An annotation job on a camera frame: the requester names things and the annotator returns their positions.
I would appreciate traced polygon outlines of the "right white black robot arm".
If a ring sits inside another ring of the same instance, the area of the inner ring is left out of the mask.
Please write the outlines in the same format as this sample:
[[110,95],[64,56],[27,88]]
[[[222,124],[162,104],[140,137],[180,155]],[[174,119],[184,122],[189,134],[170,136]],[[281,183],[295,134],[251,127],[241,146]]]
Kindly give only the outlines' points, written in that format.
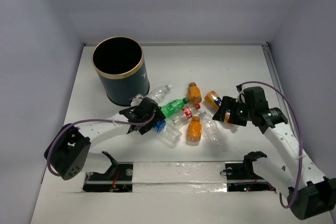
[[250,152],[240,163],[226,165],[229,181],[263,179],[279,193],[284,208],[305,220],[335,208],[335,179],[328,178],[303,150],[300,134],[291,130],[279,108],[270,108],[261,87],[237,86],[238,97],[224,96],[213,120],[246,126],[251,122],[275,147],[285,163],[275,165],[262,151]]

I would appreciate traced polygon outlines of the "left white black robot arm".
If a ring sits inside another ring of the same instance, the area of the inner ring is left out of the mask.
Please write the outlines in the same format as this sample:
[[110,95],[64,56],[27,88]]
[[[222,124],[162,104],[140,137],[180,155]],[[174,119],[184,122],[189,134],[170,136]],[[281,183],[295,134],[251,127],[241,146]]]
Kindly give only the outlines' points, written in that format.
[[141,135],[166,119],[152,99],[120,110],[108,119],[86,119],[64,125],[44,153],[51,174],[70,180],[85,166],[89,150],[116,136],[132,132]]

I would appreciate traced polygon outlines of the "green plastic bottle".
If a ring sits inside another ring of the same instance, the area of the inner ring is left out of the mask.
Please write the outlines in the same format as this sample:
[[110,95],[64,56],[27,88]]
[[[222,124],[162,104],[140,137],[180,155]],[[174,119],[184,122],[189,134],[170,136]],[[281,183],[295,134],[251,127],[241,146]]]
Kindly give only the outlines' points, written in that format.
[[170,103],[164,105],[161,107],[161,111],[164,114],[166,118],[171,117],[178,111],[182,110],[186,104],[189,103],[188,98],[183,98],[183,99],[175,99],[171,101]]

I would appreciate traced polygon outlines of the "clear plastic bottle white cap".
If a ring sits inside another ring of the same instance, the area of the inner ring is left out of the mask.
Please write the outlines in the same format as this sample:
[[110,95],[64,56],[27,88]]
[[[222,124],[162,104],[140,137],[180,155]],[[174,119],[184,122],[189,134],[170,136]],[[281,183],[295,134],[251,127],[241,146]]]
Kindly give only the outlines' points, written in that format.
[[171,91],[171,89],[172,89],[172,86],[170,84],[158,87],[152,90],[151,92],[149,92],[146,95],[146,98],[149,98],[155,101],[156,103],[159,103],[161,100],[163,100],[166,97],[166,95]]

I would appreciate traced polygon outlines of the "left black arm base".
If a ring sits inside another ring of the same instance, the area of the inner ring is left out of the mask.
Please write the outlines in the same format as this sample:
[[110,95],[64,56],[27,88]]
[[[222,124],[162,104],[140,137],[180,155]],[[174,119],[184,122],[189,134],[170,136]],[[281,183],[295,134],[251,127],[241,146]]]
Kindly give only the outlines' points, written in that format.
[[132,176],[133,163],[119,163],[112,175],[86,173],[82,189],[87,193],[131,193]]

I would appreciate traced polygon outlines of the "clear bottle red label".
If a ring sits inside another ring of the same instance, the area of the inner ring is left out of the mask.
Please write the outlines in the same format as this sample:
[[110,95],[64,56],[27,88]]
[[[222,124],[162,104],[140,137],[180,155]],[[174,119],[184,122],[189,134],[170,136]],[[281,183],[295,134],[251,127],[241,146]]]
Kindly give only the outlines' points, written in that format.
[[200,108],[200,104],[185,106],[182,110],[178,111],[171,117],[174,126],[179,126],[191,120],[192,117],[198,114]]

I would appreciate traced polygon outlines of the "small orange bottle lower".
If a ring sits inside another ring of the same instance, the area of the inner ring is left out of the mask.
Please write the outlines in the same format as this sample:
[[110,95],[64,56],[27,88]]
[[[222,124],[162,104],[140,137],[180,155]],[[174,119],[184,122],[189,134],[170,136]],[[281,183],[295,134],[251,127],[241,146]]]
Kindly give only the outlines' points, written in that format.
[[199,116],[192,117],[190,121],[187,133],[186,133],[186,142],[189,145],[198,145],[202,137],[202,125]]

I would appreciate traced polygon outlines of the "small orange bottle upper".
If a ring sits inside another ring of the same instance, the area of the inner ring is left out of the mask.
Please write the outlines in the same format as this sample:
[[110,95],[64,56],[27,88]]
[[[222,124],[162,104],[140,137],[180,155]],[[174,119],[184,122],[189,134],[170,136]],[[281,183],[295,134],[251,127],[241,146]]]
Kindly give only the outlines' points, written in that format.
[[191,104],[198,104],[202,101],[201,91],[195,82],[188,84],[188,99]]

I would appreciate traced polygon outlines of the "small orange bottle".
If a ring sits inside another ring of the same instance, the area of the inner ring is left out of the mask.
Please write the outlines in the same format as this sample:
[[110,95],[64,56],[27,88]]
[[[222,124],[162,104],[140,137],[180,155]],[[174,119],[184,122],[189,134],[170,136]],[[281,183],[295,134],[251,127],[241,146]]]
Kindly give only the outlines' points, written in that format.
[[195,82],[188,84],[188,99],[191,104],[198,104],[202,101],[201,91]]
[[189,145],[198,145],[202,137],[202,125],[199,116],[192,117],[190,121],[187,133],[186,133],[186,142]]

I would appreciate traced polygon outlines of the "dark bin with gold rim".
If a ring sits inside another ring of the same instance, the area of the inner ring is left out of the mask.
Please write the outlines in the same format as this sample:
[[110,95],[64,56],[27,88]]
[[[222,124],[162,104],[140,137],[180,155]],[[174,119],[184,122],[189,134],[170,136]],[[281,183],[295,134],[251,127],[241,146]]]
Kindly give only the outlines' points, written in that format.
[[145,96],[150,89],[141,45],[129,37],[111,37],[93,50],[92,65],[109,100],[130,106],[136,95]]

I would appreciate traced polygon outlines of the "clear bottle blue label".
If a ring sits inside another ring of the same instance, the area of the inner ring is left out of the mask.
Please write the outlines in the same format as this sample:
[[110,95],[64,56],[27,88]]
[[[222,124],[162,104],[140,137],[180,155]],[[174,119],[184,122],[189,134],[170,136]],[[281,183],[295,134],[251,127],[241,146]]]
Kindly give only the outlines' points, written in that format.
[[165,144],[171,148],[175,148],[182,137],[180,130],[166,120],[152,127],[152,131],[157,133],[165,141]]

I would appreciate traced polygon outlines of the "large orange bottle blue label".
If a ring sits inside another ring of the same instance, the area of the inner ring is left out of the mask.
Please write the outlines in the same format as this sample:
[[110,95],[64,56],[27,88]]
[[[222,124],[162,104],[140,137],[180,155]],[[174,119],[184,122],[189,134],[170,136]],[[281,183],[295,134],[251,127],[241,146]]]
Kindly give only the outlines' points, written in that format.
[[[213,111],[218,111],[222,99],[219,97],[219,95],[215,91],[210,91],[205,97],[204,97],[205,103],[207,104],[208,107],[212,108]],[[231,132],[236,132],[239,128],[239,125],[233,125],[228,122],[230,116],[230,110],[227,110],[225,113],[225,118],[224,118],[224,127],[226,129],[229,129]]]

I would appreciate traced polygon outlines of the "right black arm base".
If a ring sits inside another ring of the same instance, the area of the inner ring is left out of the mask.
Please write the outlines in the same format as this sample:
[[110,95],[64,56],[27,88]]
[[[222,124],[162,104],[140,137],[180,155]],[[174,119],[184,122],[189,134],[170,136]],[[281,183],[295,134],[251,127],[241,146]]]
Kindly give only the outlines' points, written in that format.
[[228,192],[276,191],[263,178],[244,171],[242,162],[226,163],[220,175],[226,178]]

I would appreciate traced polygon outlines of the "silver foil strip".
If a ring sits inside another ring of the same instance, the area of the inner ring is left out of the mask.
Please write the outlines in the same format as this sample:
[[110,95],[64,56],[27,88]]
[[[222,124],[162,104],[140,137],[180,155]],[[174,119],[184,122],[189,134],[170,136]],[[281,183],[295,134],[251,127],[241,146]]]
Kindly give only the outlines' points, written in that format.
[[225,193],[223,162],[136,162],[134,193]]

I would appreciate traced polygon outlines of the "clear plastic bottle unlabelled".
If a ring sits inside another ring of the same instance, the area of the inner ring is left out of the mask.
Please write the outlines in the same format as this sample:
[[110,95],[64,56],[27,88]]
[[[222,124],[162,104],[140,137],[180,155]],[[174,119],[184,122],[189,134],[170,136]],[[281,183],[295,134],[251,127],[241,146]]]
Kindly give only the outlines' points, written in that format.
[[223,152],[226,147],[226,136],[219,130],[212,116],[200,109],[199,116],[210,149],[214,153]]

